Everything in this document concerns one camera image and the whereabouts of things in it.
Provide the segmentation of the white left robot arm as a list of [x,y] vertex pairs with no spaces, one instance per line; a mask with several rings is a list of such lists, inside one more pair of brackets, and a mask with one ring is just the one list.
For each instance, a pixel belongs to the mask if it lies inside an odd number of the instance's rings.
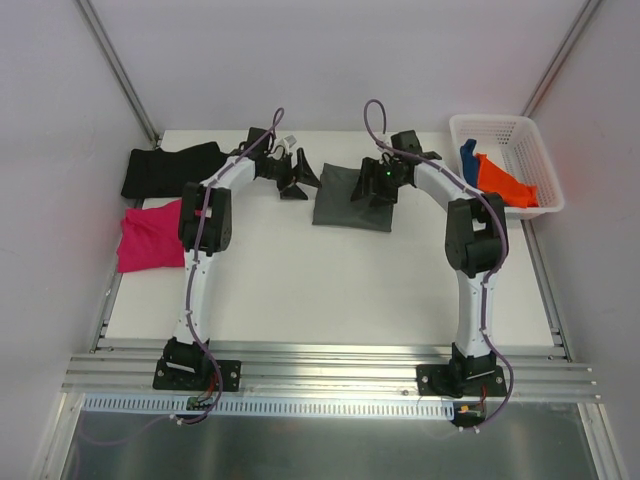
[[216,264],[231,243],[233,195],[256,179],[273,181],[282,199],[306,200],[301,185],[318,189],[319,178],[293,135],[250,128],[208,178],[184,187],[178,237],[184,248],[184,306],[161,360],[165,375],[186,388],[215,379],[208,322]]

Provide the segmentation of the grey t shirt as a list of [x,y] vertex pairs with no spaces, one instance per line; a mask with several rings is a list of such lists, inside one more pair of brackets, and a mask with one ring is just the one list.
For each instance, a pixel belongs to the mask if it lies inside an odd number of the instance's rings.
[[359,170],[325,163],[313,209],[314,226],[345,227],[390,233],[393,207],[372,207],[370,199],[352,201]]

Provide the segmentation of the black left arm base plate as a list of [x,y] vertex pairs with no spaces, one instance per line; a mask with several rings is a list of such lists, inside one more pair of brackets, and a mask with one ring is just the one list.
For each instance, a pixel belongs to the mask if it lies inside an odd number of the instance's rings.
[[[241,367],[239,360],[218,360],[222,376],[222,391],[237,392],[240,387]],[[152,388],[160,391],[207,391],[215,374],[214,366],[205,360],[205,366],[197,372],[191,372],[170,366],[163,358],[159,359],[152,381]]]

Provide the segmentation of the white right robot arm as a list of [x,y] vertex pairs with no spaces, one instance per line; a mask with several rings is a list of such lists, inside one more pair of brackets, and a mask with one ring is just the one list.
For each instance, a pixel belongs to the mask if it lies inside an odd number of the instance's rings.
[[423,375],[430,391],[452,398],[478,395],[499,374],[491,340],[491,313],[498,271],[509,252],[504,201],[466,184],[435,152],[424,152],[413,130],[375,140],[381,155],[366,157],[353,201],[371,207],[393,206],[399,189],[410,185],[427,193],[446,212],[444,249],[458,282],[458,327],[451,358]]

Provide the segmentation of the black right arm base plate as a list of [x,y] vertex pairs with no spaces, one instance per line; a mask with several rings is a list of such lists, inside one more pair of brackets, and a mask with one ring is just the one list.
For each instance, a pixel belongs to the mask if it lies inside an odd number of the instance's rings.
[[504,398],[507,384],[503,369],[496,366],[488,373],[466,375],[452,361],[446,364],[419,364],[415,368],[417,389],[421,396]]

